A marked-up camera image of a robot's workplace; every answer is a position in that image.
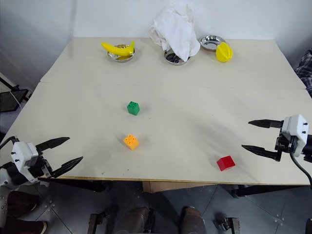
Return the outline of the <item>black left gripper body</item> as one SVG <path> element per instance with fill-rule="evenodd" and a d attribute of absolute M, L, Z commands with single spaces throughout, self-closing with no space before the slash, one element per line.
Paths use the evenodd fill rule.
<path fill-rule="evenodd" d="M 31 157 L 30 160 L 26 161 L 28 171 L 33 178 L 46 176 L 47 178 L 52 177 L 52 168 L 48 161 L 43 157 L 43 153 L 39 152 L 38 156 Z"/>

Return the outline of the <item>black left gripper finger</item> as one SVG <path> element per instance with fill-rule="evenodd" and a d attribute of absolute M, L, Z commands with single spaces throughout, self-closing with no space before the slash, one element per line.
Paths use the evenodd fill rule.
<path fill-rule="evenodd" d="M 36 150 L 38 152 L 43 152 L 47 149 L 53 149 L 55 147 L 60 146 L 64 142 L 68 141 L 69 139 L 70 139 L 69 137 L 58 137 L 58 138 L 50 139 L 48 141 L 45 141 L 43 143 L 36 145 Z"/>
<path fill-rule="evenodd" d="M 83 157 L 78 157 L 72 159 L 64 164 L 61 165 L 60 168 L 51 172 L 51 178 L 58 178 L 59 176 L 67 173 L 68 171 L 72 170 L 78 163 L 82 161 Z"/>

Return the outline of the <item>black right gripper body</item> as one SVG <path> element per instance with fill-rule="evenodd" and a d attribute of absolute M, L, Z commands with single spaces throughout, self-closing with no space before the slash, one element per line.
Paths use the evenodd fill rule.
<path fill-rule="evenodd" d="M 280 132 L 274 149 L 280 152 L 294 153 L 296 150 L 296 136 L 285 136 Z"/>

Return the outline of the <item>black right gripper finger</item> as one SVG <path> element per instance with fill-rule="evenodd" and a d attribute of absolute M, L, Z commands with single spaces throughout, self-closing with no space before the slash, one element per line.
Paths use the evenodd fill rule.
<path fill-rule="evenodd" d="M 271 119 L 258 119 L 249 121 L 248 124 L 261 128 L 282 128 L 284 121 L 271 120 Z"/>
<path fill-rule="evenodd" d="M 244 149 L 250 151 L 253 154 L 256 154 L 258 156 L 267 157 L 270 159 L 273 159 L 274 161 L 280 162 L 281 160 L 281 152 L 272 152 L 267 151 L 262 147 L 252 146 L 252 145 L 241 145 Z"/>

